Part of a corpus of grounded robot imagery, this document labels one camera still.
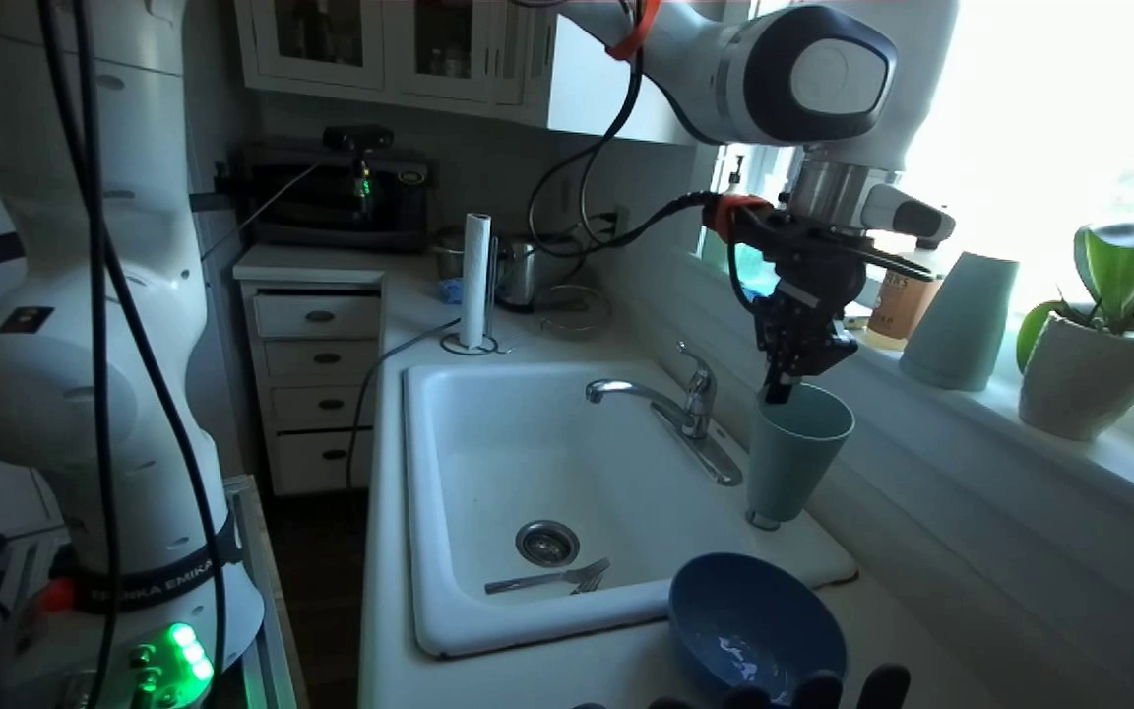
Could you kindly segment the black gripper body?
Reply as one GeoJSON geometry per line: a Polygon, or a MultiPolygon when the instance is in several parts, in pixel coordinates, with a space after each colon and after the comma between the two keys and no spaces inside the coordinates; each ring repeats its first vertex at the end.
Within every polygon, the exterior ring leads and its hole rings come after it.
{"type": "Polygon", "coordinates": [[[931,281],[923,266],[883,254],[868,237],[812,224],[758,197],[723,203],[723,245],[755,247],[776,274],[776,283],[749,300],[765,348],[836,342],[866,268],[931,281]]]}

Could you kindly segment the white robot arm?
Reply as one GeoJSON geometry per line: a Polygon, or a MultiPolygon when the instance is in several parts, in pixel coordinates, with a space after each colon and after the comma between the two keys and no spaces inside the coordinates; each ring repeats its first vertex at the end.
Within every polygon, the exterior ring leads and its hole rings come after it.
{"type": "MultiPolygon", "coordinates": [[[[750,305],[782,404],[841,362],[874,229],[939,241],[902,193],[959,0],[794,0],[712,19],[687,0],[547,0],[645,74],[700,141],[790,146],[776,205],[706,193],[758,247],[750,305]]],[[[0,460],[52,480],[72,608],[28,625],[20,709],[196,709],[265,625],[213,438],[185,405],[204,283],[185,191],[185,0],[0,0],[0,203],[28,281],[0,300],[0,460]]]]}

